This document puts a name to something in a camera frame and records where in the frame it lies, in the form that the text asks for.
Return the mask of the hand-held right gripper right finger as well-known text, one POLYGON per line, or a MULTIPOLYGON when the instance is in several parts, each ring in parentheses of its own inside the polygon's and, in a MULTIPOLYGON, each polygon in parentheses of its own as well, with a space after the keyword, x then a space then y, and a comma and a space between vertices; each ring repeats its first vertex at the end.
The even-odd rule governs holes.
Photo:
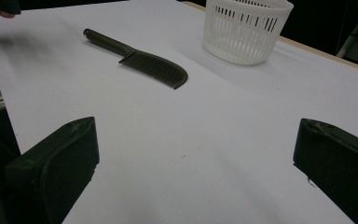
POLYGON ((302 119, 294 166, 358 224, 358 137, 334 125, 302 119))

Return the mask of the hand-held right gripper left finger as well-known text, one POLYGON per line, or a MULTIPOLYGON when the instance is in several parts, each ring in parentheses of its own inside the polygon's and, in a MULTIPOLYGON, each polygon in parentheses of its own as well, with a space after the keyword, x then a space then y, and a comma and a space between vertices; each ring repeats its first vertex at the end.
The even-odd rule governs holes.
POLYGON ((62 224, 100 161, 93 117, 64 124, 5 167, 11 224, 62 224))

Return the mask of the dark plastic comb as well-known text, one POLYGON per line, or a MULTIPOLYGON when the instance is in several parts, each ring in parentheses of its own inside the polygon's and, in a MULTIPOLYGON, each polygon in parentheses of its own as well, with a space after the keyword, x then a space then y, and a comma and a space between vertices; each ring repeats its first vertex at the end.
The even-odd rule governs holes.
POLYGON ((132 48, 91 29, 85 29, 83 35, 91 43, 122 56, 119 63, 141 72, 174 90, 183 86, 188 80, 187 71, 167 59, 132 48))

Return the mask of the clear glass cup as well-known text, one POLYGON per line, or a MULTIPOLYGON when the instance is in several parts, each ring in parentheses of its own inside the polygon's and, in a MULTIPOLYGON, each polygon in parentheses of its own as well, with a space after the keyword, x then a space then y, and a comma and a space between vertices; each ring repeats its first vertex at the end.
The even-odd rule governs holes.
POLYGON ((207 0, 203 46, 229 63, 263 63, 293 8, 288 0, 207 0))

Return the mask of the white table sheet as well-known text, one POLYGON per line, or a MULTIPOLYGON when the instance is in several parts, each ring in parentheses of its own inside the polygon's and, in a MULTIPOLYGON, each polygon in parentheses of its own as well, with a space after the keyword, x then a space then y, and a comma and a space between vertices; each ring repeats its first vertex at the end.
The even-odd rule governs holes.
POLYGON ((21 150, 94 117, 101 160, 65 224, 351 224, 293 163, 299 122, 358 136, 358 68, 278 42, 259 65, 202 46, 176 0, 29 10, 0 20, 0 90, 21 150), (174 90, 83 35, 183 67, 174 90))

